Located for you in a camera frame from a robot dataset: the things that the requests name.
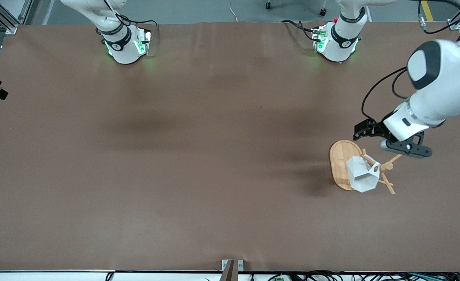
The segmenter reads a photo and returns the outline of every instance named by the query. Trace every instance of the white cable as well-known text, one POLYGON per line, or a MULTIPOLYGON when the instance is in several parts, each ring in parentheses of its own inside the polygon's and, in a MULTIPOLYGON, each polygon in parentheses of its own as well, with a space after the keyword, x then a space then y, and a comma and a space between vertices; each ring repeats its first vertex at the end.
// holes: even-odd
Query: white cable
POLYGON ((112 6, 112 4, 110 4, 109 0, 105 0, 105 4, 109 7, 109 9, 112 11, 112 13, 114 13, 114 14, 116 15, 116 18, 112 18, 111 21, 116 21, 116 20, 117 20, 118 23, 121 23, 121 24, 124 25, 124 21, 123 21, 122 19, 120 20, 119 18, 117 18, 117 17, 120 17, 121 14, 119 14, 119 13, 114 9, 114 6, 112 6))
POLYGON ((230 0, 228 2, 228 6, 230 7, 230 11, 232 11, 232 14, 234 15, 235 17, 235 21, 239 22, 239 19, 237 19, 237 15, 234 13, 234 11, 232 10, 232 0, 230 0))
POLYGON ((373 21, 373 15, 371 14, 371 11, 369 9, 369 6, 366 7, 366 12, 367 12, 367 20, 372 23, 373 21))

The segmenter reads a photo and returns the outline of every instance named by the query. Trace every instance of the black cable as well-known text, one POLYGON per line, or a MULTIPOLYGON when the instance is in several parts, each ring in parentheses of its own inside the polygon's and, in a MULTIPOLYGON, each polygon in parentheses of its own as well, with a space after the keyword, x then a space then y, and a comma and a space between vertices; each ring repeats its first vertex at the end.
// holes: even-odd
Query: black cable
POLYGON ((281 21, 281 23, 290 23, 290 24, 294 25, 296 28, 305 30, 304 27, 301 28, 297 23, 295 23, 294 21, 291 21, 291 20, 283 20, 283 21, 281 21))
POLYGON ((391 83, 391 91, 393 92, 393 94, 397 97, 397 98, 401 98, 403 100, 407 99, 408 97, 407 96, 401 96, 399 94, 396 93, 395 91, 395 84, 396 84, 396 81, 398 80, 398 78, 400 78, 400 76, 402 76, 402 74, 406 73, 407 72, 407 68, 405 68, 403 71, 401 71, 399 74, 397 74, 395 76, 395 79, 393 79, 393 83, 391 83))
POLYGON ((449 28, 449 27, 451 27, 453 25, 457 25, 458 23, 460 23, 460 19, 458 19, 457 21, 454 21, 453 23, 450 23, 446 27, 440 28, 439 30, 435 30, 435 31, 432 31, 432 32, 429 32, 428 30, 424 30, 424 33, 426 33, 426 34, 436 34, 436 33, 439 33, 439 32, 442 32, 442 31, 446 30, 447 28, 449 28))
POLYGON ((303 26, 303 23, 302 23, 301 21, 298 21, 298 23, 296 24, 294 21, 283 20, 283 21, 281 21, 281 23, 291 23, 291 24, 294 25, 296 28, 298 28, 298 29, 300 29, 300 30, 303 30, 303 33, 305 34, 305 36, 306 36, 308 39, 310 39, 310 40, 312 40, 312 41, 315 41, 315 42, 320 42, 319 39, 314 39, 314 38, 310 37, 310 36, 308 35, 308 33, 307 33, 307 31, 308 31, 308 32, 312 32, 312 29, 317 28, 317 27, 305 28, 305 27, 303 26))
POLYGON ((105 277, 105 281, 111 281, 112 278, 114 278, 114 273, 115 273, 115 272, 109 272, 109 273, 107 273, 107 276, 105 277))
POLYGON ((281 276, 281 275, 282 275, 282 274, 277 274, 277 275, 275 275, 275 276, 272 276, 272 277, 270 277, 270 279, 268 279, 268 281, 272 281, 274 278, 279 277, 279 276, 281 276))
POLYGON ((157 21, 150 20, 150 21, 133 21, 133 23, 155 23, 155 33, 152 34, 152 37, 150 38, 150 41, 152 41, 155 38, 155 35, 159 33, 159 24, 157 21))
POLYGON ((305 281, 308 279, 311 279, 313 281, 318 281, 317 279, 314 278, 314 275, 320 275, 325 277, 328 281, 342 281, 343 278, 341 275, 339 275, 337 272, 332 272, 328 270, 312 270, 310 272, 307 272, 305 274, 305 281))
MULTIPOLYGON (((414 1, 419 1, 419 2, 417 3, 417 14, 418 14, 418 16, 421 16, 421 1, 422 1, 422 0, 414 0, 414 1)), ((458 8, 458 9, 460 10, 460 5, 459 5, 459 4, 457 4, 457 3, 455 3, 455 2, 452 2, 452 1, 448 1, 448 0, 442 0, 442 1, 443 1, 443 2, 446 2, 446 3, 450 4, 450 5, 453 5, 454 7, 458 8)), ((460 12, 459 12, 457 15, 455 15, 455 17, 454 17, 451 21, 453 21, 454 19, 456 19, 459 15, 460 15, 460 12)), ((447 25, 446 27, 441 28, 440 30, 437 30, 437 31, 434 31, 434 32, 428 32, 428 31, 426 31, 426 30, 423 30, 423 31, 424 31, 426 34, 435 34, 435 33, 441 32, 441 31, 443 31, 443 30, 446 30, 447 28, 451 27, 452 25, 456 25, 456 24, 458 24, 458 23, 460 23, 460 19, 457 20, 457 21, 455 21, 455 22, 453 22, 453 23, 451 23, 451 24, 449 24, 449 25, 447 25)))
POLYGON ((360 110, 362 111, 362 114, 367 117, 369 120, 371 121, 374 121, 374 118, 370 117, 368 114, 366 114, 366 112, 364 111, 364 107, 366 105, 366 101, 367 101, 367 98, 369 97, 369 95, 371 94, 371 92, 373 92, 373 90, 379 85, 381 84, 381 82, 383 82, 384 80, 386 80, 387 78, 391 77, 392 75, 396 74, 396 73, 399 73, 400 71, 403 71, 404 69, 406 69, 407 66, 403 67, 403 68, 400 68, 400 69, 397 69, 396 71, 393 71, 392 73, 386 75, 385 77, 381 78, 378 82, 376 82, 376 84, 373 85, 373 87, 367 92, 366 96, 364 97, 364 100, 362 101, 362 107, 360 108, 360 110))
POLYGON ((305 30, 305 28, 303 27, 303 23, 301 23, 301 21, 298 21, 298 24, 300 25, 301 29, 303 30, 303 33, 305 34, 305 36, 306 36, 308 39, 310 39, 310 40, 312 40, 312 41, 315 41, 315 42, 320 42, 319 39, 313 39, 312 37, 310 37, 310 36, 308 35, 308 33, 307 33, 307 31, 305 30))
POLYGON ((109 9, 111 11, 114 12, 116 18, 119 20, 120 23, 122 23, 123 25, 125 26, 130 26, 131 23, 155 23, 155 30, 156 32, 159 30, 159 24, 154 21, 154 20, 148 20, 148 21, 133 21, 133 20, 130 20, 130 18, 128 18, 127 16, 123 16, 122 14, 119 14, 117 12, 114 11, 114 9, 112 9, 112 7, 109 5, 109 3, 106 1, 106 0, 103 0, 103 2, 105 3, 105 5, 107 5, 107 7, 109 7, 109 9))

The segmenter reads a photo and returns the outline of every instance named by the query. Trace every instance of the table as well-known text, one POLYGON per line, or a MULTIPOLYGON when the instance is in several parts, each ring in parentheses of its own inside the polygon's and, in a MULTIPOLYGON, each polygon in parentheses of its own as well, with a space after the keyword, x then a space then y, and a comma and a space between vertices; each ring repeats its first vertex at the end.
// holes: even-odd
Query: table
MULTIPOLYGON (((395 196, 334 184, 329 147, 366 92, 434 38, 362 37, 337 64, 283 23, 163 25, 125 66, 91 25, 20 26, 0 52, 0 270, 460 271, 460 117, 426 133, 431 158, 395 163, 395 196)), ((384 162, 379 141, 357 144, 384 162)))

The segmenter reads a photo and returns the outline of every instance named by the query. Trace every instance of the wire bundle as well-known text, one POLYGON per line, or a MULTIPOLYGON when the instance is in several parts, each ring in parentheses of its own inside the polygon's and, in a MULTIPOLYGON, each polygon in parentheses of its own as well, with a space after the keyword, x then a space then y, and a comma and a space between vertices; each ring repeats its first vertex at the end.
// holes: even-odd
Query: wire bundle
MULTIPOLYGON (((155 273, 157 270, 113 270, 107 273, 105 281, 112 281, 115 273, 155 273)), ((162 273, 177 273, 177 271, 166 270, 162 273)), ((181 271, 178 273, 199 273, 208 274, 214 272, 197 272, 181 271)), ((251 281, 255 279, 256 275, 270 275, 270 272, 241 272, 242 274, 251 274, 251 281)), ((355 276, 360 276, 361 281, 460 281, 460 272, 333 272, 330 270, 312 270, 312 271, 289 271, 280 272, 268 281, 274 281, 277 278, 283 278, 291 281, 347 281, 346 278, 351 278, 355 281, 355 276)))
POLYGON ((131 20, 130 18, 128 18, 127 16, 124 16, 122 14, 119 14, 115 9, 114 7, 112 7, 112 5, 110 4, 109 0, 103 0, 103 2, 107 5, 107 7, 109 7, 110 11, 112 11, 114 13, 114 15, 116 16, 116 18, 119 20, 119 22, 122 24, 122 25, 125 25, 125 26, 130 26, 132 23, 154 23, 155 24, 155 33, 152 35, 152 38, 150 40, 152 40, 155 35, 159 32, 159 24, 157 23, 157 21, 154 21, 154 20, 148 20, 148 21, 133 21, 131 20))
POLYGON ((298 23, 295 23, 294 21, 291 21, 291 20, 283 20, 283 21, 281 21, 281 23, 290 23, 290 24, 294 25, 294 27, 296 27, 296 28, 298 28, 298 29, 300 29, 300 30, 303 30, 303 33, 305 34, 305 36, 306 36, 308 39, 310 39, 310 40, 312 40, 312 41, 315 41, 315 42, 320 42, 319 39, 314 39, 314 38, 310 37, 310 36, 308 35, 308 33, 307 33, 307 32, 312 32, 312 30, 313 30, 314 28, 317 28, 317 27, 305 28, 305 27, 303 26, 303 23, 302 23, 301 21, 299 21, 298 23))
MULTIPOLYGON (((419 0, 419 3, 418 3, 418 5, 417 5, 417 14, 418 14, 419 16, 421 16, 421 0, 419 0)), ((455 20, 457 17, 459 17, 459 16, 460 16, 460 12, 459 12, 458 14, 456 14, 455 17, 454 17, 451 21, 454 21, 454 20, 455 20)), ((423 32, 425 32, 426 34, 436 34, 436 33, 442 32, 442 31, 446 30, 447 28, 451 27, 452 25, 456 25, 456 24, 458 24, 458 23, 460 23, 460 19, 458 19, 457 21, 454 21, 453 23, 451 23, 451 24, 447 25, 446 27, 443 27, 443 28, 441 28, 441 29, 439 29, 439 30, 435 30, 435 31, 433 31, 433 32, 429 32, 429 31, 427 31, 426 29, 423 29, 423 32)), ((383 81, 386 80, 387 78, 393 76, 394 74, 397 74, 397 73, 398 73, 398 75, 395 76, 395 78, 394 78, 394 80, 393 80, 393 83, 391 83, 391 92, 392 92, 395 96, 397 96, 398 98, 407 99, 406 96, 401 96, 401 95, 399 95, 399 94, 395 91, 395 84, 396 84, 398 78, 400 78, 400 76, 402 76, 405 72, 407 72, 407 67, 398 69, 398 70, 396 70, 396 71, 390 73, 389 75, 386 75, 386 76, 383 77, 381 80, 379 80, 378 82, 376 82, 376 84, 373 85, 373 87, 369 90, 369 92, 367 92, 366 96, 364 97, 364 99, 363 99, 363 101, 362 101, 362 107, 361 107, 360 111, 362 112, 362 114, 363 114, 365 117, 367 117, 369 120, 375 122, 375 120, 374 120, 372 117, 370 117, 368 114, 366 114, 365 111, 364 111, 364 107, 365 107, 365 104, 366 104, 366 100, 367 100, 367 98, 369 97, 369 95, 371 94, 371 92, 374 90, 374 88, 376 88, 381 82, 383 82, 383 81)))

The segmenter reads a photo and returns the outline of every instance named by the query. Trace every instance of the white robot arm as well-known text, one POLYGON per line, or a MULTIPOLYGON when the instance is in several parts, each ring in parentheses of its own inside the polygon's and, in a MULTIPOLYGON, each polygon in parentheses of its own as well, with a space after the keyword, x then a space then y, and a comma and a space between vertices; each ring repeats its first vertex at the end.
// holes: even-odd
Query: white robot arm
MULTIPOLYGON (((460 0, 444 0, 460 8, 460 0)), ((419 46, 407 62, 416 92, 383 121, 367 119, 355 126, 355 140, 380 136, 382 149, 417 158, 429 157, 424 131, 460 115, 460 41, 433 40, 419 46)))
POLYGON ((136 62, 148 52, 150 32, 124 23, 116 9, 122 9, 127 0, 61 0, 80 12, 96 25, 105 38, 109 54, 120 64, 136 62))
POLYGON ((314 49, 326 59, 342 62, 355 51, 360 31, 367 22, 368 6, 390 5, 398 0, 335 0, 341 6, 339 19, 314 30, 314 49))

